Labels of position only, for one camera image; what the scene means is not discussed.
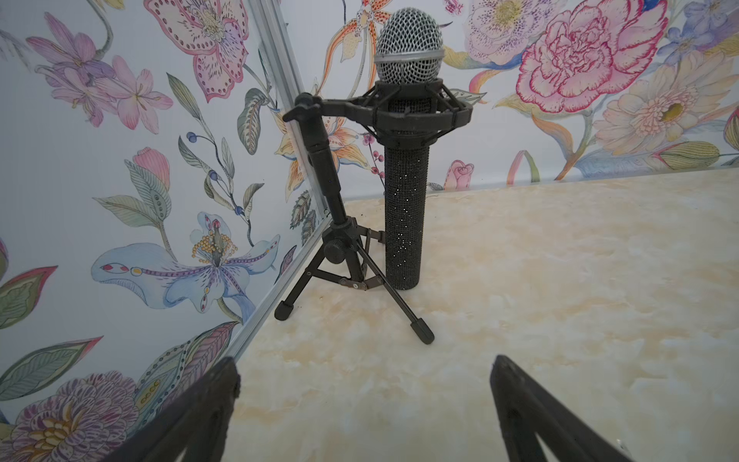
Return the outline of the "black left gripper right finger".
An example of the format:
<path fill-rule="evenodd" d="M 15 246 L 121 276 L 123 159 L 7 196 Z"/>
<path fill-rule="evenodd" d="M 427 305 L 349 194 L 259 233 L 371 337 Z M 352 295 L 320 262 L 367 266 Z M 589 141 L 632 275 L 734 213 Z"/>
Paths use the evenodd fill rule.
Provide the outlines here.
<path fill-rule="evenodd" d="M 545 461 L 542 446 L 559 461 L 631 460 L 509 357 L 496 357 L 490 385 L 510 461 Z"/>

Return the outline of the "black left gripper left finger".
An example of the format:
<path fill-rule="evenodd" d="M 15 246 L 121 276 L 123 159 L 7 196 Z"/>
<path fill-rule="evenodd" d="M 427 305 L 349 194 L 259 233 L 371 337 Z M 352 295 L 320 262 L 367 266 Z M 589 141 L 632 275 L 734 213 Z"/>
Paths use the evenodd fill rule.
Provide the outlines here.
<path fill-rule="evenodd" d="M 241 390 L 232 357 L 221 359 L 107 461 L 219 461 Z"/>

